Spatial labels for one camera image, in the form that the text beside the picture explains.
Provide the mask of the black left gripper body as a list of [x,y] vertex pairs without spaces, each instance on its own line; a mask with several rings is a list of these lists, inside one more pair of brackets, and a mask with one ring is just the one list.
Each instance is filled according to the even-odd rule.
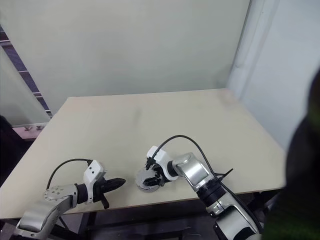
[[103,205],[104,209],[108,209],[109,208],[109,202],[105,197],[105,193],[106,193],[106,189],[105,189],[105,185],[107,184],[107,181],[102,178],[99,181],[96,181],[93,185],[93,197],[92,197],[92,202],[96,203],[96,202],[101,202]]

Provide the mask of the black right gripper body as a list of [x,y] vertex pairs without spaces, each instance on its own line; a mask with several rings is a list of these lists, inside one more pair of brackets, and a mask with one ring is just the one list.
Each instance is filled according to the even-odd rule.
[[155,177],[160,178],[159,186],[163,187],[165,185],[165,175],[163,169],[159,164],[154,164],[152,170],[155,172]]

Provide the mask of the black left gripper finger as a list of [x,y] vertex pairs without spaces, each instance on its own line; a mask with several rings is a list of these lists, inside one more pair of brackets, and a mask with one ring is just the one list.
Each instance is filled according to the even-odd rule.
[[111,183],[111,184],[108,184],[106,186],[106,191],[107,192],[111,192],[111,191],[114,191],[120,187],[122,187],[124,184],[123,183]]
[[121,187],[126,183],[126,180],[123,178],[112,178],[107,180],[107,185],[109,187]]

